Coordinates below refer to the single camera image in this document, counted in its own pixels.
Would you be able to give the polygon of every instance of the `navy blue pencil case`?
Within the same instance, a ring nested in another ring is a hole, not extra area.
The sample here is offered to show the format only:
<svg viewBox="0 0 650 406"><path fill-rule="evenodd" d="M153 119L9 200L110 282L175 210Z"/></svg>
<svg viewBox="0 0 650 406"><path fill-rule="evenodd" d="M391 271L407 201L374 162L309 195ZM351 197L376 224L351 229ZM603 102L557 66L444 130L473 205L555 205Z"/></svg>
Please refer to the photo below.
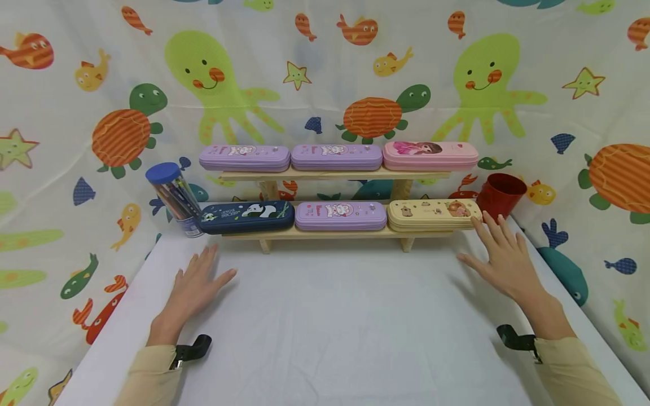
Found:
<svg viewBox="0 0 650 406"><path fill-rule="evenodd" d="M287 229L294 209L284 200L209 205L201 212L200 227L206 234L252 233Z"/></svg>

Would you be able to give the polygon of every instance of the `pencil case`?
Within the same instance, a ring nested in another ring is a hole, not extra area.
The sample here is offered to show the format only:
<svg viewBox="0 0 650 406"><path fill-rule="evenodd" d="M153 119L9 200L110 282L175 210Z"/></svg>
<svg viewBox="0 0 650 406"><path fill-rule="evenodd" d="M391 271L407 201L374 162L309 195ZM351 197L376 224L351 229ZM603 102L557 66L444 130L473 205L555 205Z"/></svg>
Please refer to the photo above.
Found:
<svg viewBox="0 0 650 406"><path fill-rule="evenodd" d="M386 210L376 201L306 201L296 208L303 231L372 231L386 226Z"/></svg>
<svg viewBox="0 0 650 406"><path fill-rule="evenodd" d="M390 228L399 232L468 230L472 217L482 219L472 199L393 200L387 211Z"/></svg>
<svg viewBox="0 0 650 406"><path fill-rule="evenodd" d="M206 147L199 163L208 171L283 172L289 167L289 148L283 146Z"/></svg>
<svg viewBox="0 0 650 406"><path fill-rule="evenodd" d="M302 144L291 151L291 164L301 171L374 171L383 160L378 146Z"/></svg>
<svg viewBox="0 0 650 406"><path fill-rule="evenodd" d="M293 206L284 200L209 205L201 212L206 234L252 233L282 230L293 224Z"/></svg>
<svg viewBox="0 0 650 406"><path fill-rule="evenodd" d="M395 171L468 171L478 162L469 142L391 141L383 146L383 164Z"/></svg>

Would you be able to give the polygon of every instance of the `red cup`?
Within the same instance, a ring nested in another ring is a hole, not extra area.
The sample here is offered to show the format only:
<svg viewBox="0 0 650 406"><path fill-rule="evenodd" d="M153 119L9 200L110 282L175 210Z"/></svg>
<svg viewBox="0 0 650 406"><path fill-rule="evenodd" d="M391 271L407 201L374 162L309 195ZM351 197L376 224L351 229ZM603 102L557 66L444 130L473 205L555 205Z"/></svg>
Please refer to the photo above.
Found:
<svg viewBox="0 0 650 406"><path fill-rule="evenodd" d="M476 204L495 220L499 214L507 218L526 192L528 187L521 179L507 173L493 173L483 184Z"/></svg>

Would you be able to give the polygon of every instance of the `orange turtle shell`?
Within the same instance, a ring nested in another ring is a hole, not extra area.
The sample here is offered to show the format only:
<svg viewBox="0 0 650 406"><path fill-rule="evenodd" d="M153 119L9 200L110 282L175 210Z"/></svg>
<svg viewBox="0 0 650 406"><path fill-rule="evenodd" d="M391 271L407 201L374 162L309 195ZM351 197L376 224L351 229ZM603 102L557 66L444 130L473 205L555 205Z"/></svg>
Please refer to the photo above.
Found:
<svg viewBox="0 0 650 406"><path fill-rule="evenodd" d="M611 204L635 213L650 213L650 147L613 144L598 151L589 178Z"/></svg>
<svg viewBox="0 0 650 406"><path fill-rule="evenodd" d="M376 138L390 132L402 118L402 107L382 97L366 97L352 103L343 116L343 125L352 134Z"/></svg>
<svg viewBox="0 0 650 406"><path fill-rule="evenodd" d="M115 110L97 123L92 151L104 164L115 168L138 157L151 135L149 119L138 110Z"/></svg>

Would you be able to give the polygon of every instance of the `beige sleeve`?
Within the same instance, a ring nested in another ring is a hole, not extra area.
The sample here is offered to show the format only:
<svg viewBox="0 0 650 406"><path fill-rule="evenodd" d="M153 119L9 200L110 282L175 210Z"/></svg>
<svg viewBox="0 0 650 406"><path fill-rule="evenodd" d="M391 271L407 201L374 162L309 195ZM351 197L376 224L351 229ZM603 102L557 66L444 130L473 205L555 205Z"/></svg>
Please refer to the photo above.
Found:
<svg viewBox="0 0 650 406"><path fill-rule="evenodd" d="M116 406L169 406L176 395L181 369L169 370L175 346L142 348L135 355Z"/></svg>
<svg viewBox="0 0 650 406"><path fill-rule="evenodd" d="M535 346L539 378L556 406L622 406L582 341L537 338Z"/></svg>

